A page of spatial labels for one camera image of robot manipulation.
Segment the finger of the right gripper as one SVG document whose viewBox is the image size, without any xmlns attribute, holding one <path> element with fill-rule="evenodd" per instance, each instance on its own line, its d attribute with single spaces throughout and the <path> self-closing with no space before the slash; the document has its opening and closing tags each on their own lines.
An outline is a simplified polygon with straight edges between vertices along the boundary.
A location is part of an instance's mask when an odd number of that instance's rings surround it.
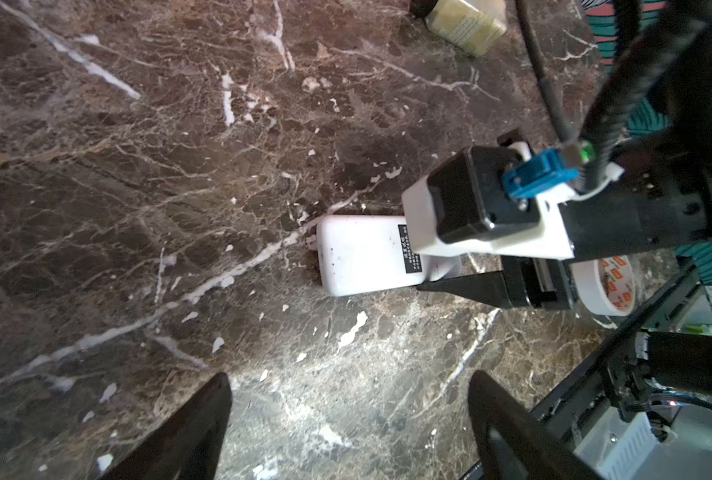
<svg viewBox="0 0 712 480">
<path fill-rule="evenodd" d="M 455 295 L 496 308 L 506 308 L 506 282 L 501 271 L 443 278 L 417 286 L 418 291 Z"/>
</svg>

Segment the clear tape roll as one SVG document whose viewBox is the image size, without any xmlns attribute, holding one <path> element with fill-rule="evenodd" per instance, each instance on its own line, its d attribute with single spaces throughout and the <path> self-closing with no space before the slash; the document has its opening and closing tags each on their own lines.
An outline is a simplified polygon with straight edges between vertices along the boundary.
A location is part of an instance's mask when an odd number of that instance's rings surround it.
<svg viewBox="0 0 712 480">
<path fill-rule="evenodd" d="M 570 265 L 579 300 L 595 315 L 624 317 L 636 303 L 634 269 L 626 255 Z"/>
</svg>

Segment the white red remote control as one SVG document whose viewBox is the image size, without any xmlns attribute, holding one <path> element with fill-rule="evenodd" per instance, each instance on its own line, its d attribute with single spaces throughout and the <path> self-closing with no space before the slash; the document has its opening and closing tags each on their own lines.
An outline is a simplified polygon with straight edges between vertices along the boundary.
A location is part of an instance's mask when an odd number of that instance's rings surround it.
<svg viewBox="0 0 712 480">
<path fill-rule="evenodd" d="M 415 253 L 403 216 L 326 216 L 317 251 L 323 288 L 334 297 L 417 286 L 463 269 L 458 257 Z"/>
</svg>

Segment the black front mounting rail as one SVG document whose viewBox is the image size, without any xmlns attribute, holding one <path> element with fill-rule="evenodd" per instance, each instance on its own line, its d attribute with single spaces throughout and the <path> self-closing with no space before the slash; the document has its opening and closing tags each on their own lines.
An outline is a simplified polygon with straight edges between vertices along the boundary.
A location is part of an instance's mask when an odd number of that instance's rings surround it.
<svg viewBox="0 0 712 480">
<path fill-rule="evenodd" d="M 633 479 L 712 479 L 712 306 L 690 258 L 536 407 L 572 453 L 609 408 L 661 441 Z"/>
</svg>

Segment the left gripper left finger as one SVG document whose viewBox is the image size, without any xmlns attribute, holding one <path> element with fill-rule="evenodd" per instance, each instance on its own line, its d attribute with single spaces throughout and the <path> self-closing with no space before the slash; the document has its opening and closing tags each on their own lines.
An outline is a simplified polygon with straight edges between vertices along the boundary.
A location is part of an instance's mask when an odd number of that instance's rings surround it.
<svg viewBox="0 0 712 480">
<path fill-rule="evenodd" d="M 215 374 L 105 479 L 214 479 L 229 424 L 229 377 Z"/>
</svg>

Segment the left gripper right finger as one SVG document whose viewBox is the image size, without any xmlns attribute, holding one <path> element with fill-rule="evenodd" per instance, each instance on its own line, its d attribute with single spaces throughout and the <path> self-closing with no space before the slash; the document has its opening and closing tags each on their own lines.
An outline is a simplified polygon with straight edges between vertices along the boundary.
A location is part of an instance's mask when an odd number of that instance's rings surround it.
<svg viewBox="0 0 712 480">
<path fill-rule="evenodd" d="M 482 370 L 469 382 L 468 411 L 486 479 L 598 479 Z"/>
</svg>

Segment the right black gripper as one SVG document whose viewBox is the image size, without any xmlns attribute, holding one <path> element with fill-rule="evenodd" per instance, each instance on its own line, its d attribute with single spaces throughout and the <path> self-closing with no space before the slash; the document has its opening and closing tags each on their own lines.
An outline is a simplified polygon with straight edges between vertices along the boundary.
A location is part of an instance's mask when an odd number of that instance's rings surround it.
<svg viewBox="0 0 712 480">
<path fill-rule="evenodd" d="M 665 131 L 624 143 L 611 164 L 623 170 L 611 187 L 624 214 L 613 237 L 618 249 L 589 260 L 712 240 L 712 142 Z M 508 307 L 572 308 L 580 300 L 570 265 L 589 260 L 504 258 Z"/>
</svg>

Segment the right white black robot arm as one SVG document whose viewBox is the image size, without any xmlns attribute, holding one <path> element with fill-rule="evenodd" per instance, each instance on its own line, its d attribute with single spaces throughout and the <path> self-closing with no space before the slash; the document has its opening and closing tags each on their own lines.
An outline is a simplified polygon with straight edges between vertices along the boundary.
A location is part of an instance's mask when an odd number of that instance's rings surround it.
<svg viewBox="0 0 712 480">
<path fill-rule="evenodd" d="M 403 194 L 417 255 L 496 255 L 498 271 L 423 289 L 502 309 L 569 309 L 601 292 L 631 307 L 601 271 L 619 260 L 712 240 L 712 1 L 668 1 L 640 24 L 637 1 L 613 5 L 613 68 L 580 127 L 547 74 L 526 2 L 515 5 L 558 143 L 536 151 L 519 130 L 474 145 Z"/>
</svg>

